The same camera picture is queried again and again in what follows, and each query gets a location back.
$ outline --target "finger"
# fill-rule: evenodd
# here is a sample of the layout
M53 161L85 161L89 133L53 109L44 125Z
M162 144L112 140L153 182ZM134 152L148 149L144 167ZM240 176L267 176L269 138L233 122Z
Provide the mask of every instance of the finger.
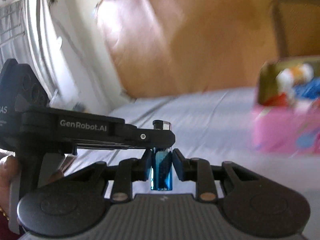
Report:
M0 160L0 187L7 187L19 172L18 160L9 155Z
M63 172L61 170L58 170L57 172L55 172L49 179L49 183L52 183L58 179L63 178Z

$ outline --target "hand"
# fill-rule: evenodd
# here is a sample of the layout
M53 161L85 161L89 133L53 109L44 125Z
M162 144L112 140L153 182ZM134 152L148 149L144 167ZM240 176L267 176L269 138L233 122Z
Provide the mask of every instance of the hand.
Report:
M19 172L19 163L18 160L9 155L0 160L0 206L8 215L9 213L9 191L10 191L10 182ZM63 177L62 171L57 171L54 173L49 182L51 183L57 179Z

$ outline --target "red sleeve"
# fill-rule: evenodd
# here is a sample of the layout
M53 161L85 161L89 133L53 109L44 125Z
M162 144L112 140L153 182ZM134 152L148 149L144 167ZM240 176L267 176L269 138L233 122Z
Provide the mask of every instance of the red sleeve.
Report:
M8 227L7 219L0 213L0 239L1 240L17 240L20 236L12 233Z

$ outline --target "brown leather headboard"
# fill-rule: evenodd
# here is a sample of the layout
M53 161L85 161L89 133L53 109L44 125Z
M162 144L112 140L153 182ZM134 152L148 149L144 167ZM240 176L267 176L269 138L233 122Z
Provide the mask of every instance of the brown leather headboard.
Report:
M254 86L277 58L272 0L102 0L96 21L135 98Z

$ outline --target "pink box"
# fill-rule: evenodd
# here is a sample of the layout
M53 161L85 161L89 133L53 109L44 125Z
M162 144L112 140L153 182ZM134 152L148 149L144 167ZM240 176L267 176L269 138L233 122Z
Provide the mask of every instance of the pink box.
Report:
M279 72L307 60L319 62L319 57L285 60L262 67L257 103L252 111L253 146L257 151L268 154L320 154L320 110L299 113L289 107L262 105L278 94L275 77Z

